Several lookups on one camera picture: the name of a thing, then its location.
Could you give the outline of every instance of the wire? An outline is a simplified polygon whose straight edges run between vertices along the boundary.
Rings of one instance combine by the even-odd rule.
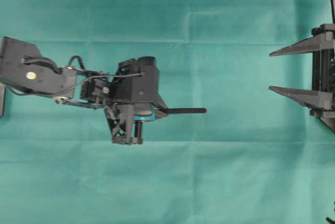
[[[36,96],[39,96],[39,95],[48,95],[48,96],[60,96],[74,88],[76,88],[78,85],[81,85],[81,84],[84,84],[85,82],[91,80],[91,79],[98,79],[98,78],[101,78],[101,77],[131,77],[131,76],[141,76],[140,73],[135,73],[135,74],[128,74],[128,75],[98,75],[98,76],[90,76],[86,79],[84,79],[83,81],[80,81],[56,94],[43,94],[43,93],[17,93],[15,90],[13,90],[13,88],[11,88],[10,86],[6,85],[6,87],[12,92],[14,93],[15,95],[17,96],[29,96],[29,95],[36,95]]]
[[[42,62],[42,63],[46,63],[51,65],[51,67],[53,68],[53,70],[60,74],[61,71],[60,69],[57,67],[57,65],[55,64],[55,62],[53,62],[51,59],[49,58],[44,58],[44,57],[36,57],[36,58],[32,58],[32,59],[24,59],[23,64],[31,64],[31,63],[36,63],[36,62]]]
[[[72,62],[77,59],[78,60],[78,63],[79,63],[79,66],[82,70],[85,70],[85,66],[84,66],[84,63],[83,63],[83,59],[79,56],[79,55],[74,55],[73,57],[71,57],[71,59],[69,60],[69,63],[66,67],[70,67]]]

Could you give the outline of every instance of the black rod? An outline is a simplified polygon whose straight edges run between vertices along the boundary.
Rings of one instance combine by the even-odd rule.
[[[166,114],[189,114],[189,113],[206,113],[206,108],[168,108],[161,109]]]

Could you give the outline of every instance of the teal cloth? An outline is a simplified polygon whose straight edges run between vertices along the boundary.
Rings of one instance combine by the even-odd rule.
[[[112,144],[103,111],[7,93],[0,223],[324,223],[335,139],[269,85],[311,87],[311,55],[269,53],[331,22],[329,0],[0,0],[0,36],[87,68],[152,55],[170,107]]]

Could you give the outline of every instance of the black cable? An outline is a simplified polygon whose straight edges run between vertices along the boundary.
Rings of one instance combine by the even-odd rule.
[[[36,62],[46,63],[46,64],[50,65],[57,74],[61,73],[61,70],[57,67],[55,62],[53,62],[49,58],[36,57],[36,58],[31,58],[31,59],[24,59],[23,64],[31,64],[31,63],[36,63]]]
[[[79,63],[79,66],[82,70],[85,70],[85,66],[84,66],[84,63],[83,63],[83,59],[79,56],[79,55],[74,55],[73,57],[70,58],[69,60],[69,63],[66,67],[70,67],[72,62],[77,59],[78,60],[78,63]]]

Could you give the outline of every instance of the bolt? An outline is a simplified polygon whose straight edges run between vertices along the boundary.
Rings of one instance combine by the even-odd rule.
[[[109,93],[109,88],[108,87],[103,87],[103,93],[108,94]]]

